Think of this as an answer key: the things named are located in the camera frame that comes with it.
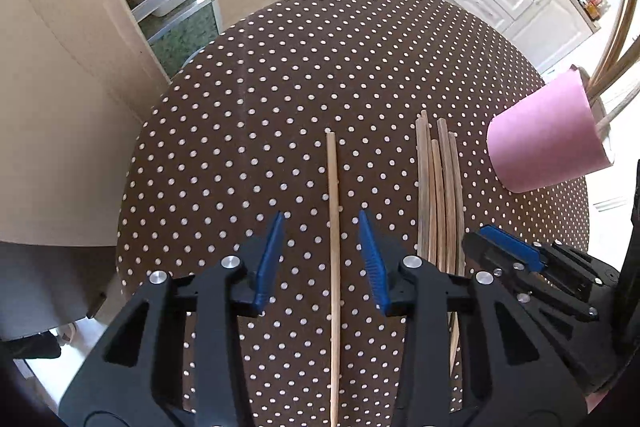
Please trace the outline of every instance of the polka dot tablecloth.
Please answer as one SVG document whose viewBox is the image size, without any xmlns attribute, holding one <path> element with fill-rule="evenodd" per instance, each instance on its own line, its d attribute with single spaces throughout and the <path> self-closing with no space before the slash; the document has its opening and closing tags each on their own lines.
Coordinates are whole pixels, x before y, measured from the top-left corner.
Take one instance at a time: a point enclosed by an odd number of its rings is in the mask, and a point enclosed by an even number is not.
<svg viewBox="0 0 640 427">
<path fill-rule="evenodd" d="M 465 225 L 586 250 L 584 179 L 511 194 L 485 131 L 543 83 L 511 44 L 442 0 L 282 0 L 241 20 L 179 73 L 144 124 L 122 204 L 118 272 L 131 295 L 155 269 L 198 273 L 285 213 L 264 316 L 241 321 L 257 426 L 329 422 L 330 276 L 325 131 L 336 133 L 342 256 L 340 425 L 390 423 L 404 319 L 383 317 L 357 215 L 417 243 L 415 118 L 458 136 Z M 197 409 L 185 341 L 186 409 Z M 452 375 L 459 407 L 459 374 Z"/>
</svg>

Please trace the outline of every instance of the bundle of wooden sticks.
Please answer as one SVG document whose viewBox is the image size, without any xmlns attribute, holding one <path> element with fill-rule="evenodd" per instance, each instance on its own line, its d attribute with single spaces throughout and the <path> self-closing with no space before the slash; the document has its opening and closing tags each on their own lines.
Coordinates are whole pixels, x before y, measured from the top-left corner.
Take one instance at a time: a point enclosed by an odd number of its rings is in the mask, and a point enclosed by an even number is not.
<svg viewBox="0 0 640 427">
<path fill-rule="evenodd" d="M 628 2 L 620 0 L 609 41 L 593 74 L 589 76 L 582 68 L 579 68 L 591 107 L 598 103 L 601 94 L 613 86 L 640 59 L 640 39 L 636 39 L 622 54 L 622 57 L 620 56 L 629 35 L 637 5 L 638 0 L 628 0 Z M 636 81 L 636 85 L 628 95 L 609 114 L 602 118 L 597 117 L 596 129 L 600 136 L 606 134 L 609 124 L 638 94 L 640 94 L 640 81 Z"/>
<path fill-rule="evenodd" d="M 456 135 L 447 121 L 437 121 L 438 139 L 431 139 L 427 112 L 415 121 L 418 148 L 418 255 L 441 272 L 463 276 L 465 233 L 462 179 Z M 458 316 L 449 318 L 449 363 L 453 369 L 460 339 Z"/>
<path fill-rule="evenodd" d="M 465 233 L 462 180 L 455 133 L 447 122 L 437 122 L 438 139 L 431 139 L 427 112 L 415 121 L 418 150 L 418 255 L 441 272 L 463 276 Z M 340 205 L 335 134 L 326 134 L 327 178 L 329 185 L 330 268 L 331 268 L 331 390 L 330 427 L 338 425 L 340 378 Z M 458 316 L 449 317 L 449 366 L 453 370 L 460 339 Z"/>
</svg>

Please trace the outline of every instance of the metal screw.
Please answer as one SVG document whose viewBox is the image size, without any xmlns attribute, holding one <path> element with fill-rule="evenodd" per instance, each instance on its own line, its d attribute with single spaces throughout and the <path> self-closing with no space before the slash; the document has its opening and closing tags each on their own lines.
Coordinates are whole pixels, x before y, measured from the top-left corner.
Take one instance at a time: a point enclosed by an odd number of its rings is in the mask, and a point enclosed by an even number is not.
<svg viewBox="0 0 640 427">
<path fill-rule="evenodd" d="M 420 259 L 417 255 L 407 255 L 404 259 L 402 259 L 402 264 L 404 264 L 407 268 L 417 268 L 422 266 L 422 259 Z"/>
<path fill-rule="evenodd" d="M 240 258 L 237 255 L 227 255 L 220 261 L 224 268 L 235 268 L 240 264 Z"/>
<path fill-rule="evenodd" d="M 494 276 L 489 272 L 476 273 L 476 280 L 481 284 L 491 284 L 494 281 Z"/>
<path fill-rule="evenodd" d="M 162 284 L 164 281 L 166 281 L 166 278 L 166 272 L 163 272 L 162 270 L 156 270 L 149 276 L 149 282 L 151 284 Z"/>
</svg>

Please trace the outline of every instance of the table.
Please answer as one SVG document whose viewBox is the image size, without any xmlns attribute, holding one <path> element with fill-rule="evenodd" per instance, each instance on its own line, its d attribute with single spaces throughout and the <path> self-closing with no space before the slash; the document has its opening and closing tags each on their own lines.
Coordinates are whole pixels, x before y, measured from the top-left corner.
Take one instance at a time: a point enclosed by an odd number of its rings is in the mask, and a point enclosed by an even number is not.
<svg viewBox="0 0 640 427">
<path fill-rule="evenodd" d="M 340 169 L 340 422 L 390 422 L 404 319 L 375 309 L 357 215 L 414 251 L 415 118 L 458 135 L 467 230 L 494 223 L 528 241 L 585 250 L 584 179 L 527 194 L 500 185 L 486 152 L 496 114 L 542 87 L 520 52 L 443 0 L 282 0 L 241 20 L 179 73 L 143 125 L 128 174 L 118 270 L 131 295 L 147 275 L 203 270 L 260 233 L 276 210 L 287 244 L 264 317 L 241 323 L 257 426 L 329 419 L 330 276 L 325 131 Z M 184 406 L 197 407 L 185 343 Z M 454 372 L 452 406 L 460 391 Z"/>
</svg>

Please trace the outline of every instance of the blue gripper pad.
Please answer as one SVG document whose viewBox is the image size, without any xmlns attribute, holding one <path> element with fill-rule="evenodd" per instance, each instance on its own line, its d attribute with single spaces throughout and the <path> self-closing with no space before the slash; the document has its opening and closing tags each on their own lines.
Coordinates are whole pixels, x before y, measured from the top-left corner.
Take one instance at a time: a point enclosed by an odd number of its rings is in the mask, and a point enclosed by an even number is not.
<svg viewBox="0 0 640 427">
<path fill-rule="evenodd" d="M 522 261 L 532 272 L 540 272 L 544 269 L 545 265 L 540 261 L 540 253 L 536 248 L 516 239 L 504 230 L 500 230 L 492 225 L 487 225 L 486 227 L 482 227 L 478 233 L 513 255 L 516 259 Z"/>
<path fill-rule="evenodd" d="M 371 293 L 373 294 L 376 304 L 380 306 L 380 310 L 386 315 L 386 311 L 391 304 L 391 299 L 389 298 L 385 263 L 380 255 L 373 229 L 364 210 L 360 211 L 358 221 L 358 239 L 362 248 L 360 253 L 364 259 L 364 266 L 369 276 Z"/>
<path fill-rule="evenodd" d="M 284 240 L 284 216 L 281 212 L 271 223 L 270 231 L 266 238 L 264 253 L 260 258 L 260 266 L 255 274 L 255 296 L 254 307 L 258 313 L 262 313 L 273 289 L 273 282 L 276 279 L 278 263 L 282 254 L 282 242 Z"/>
</svg>

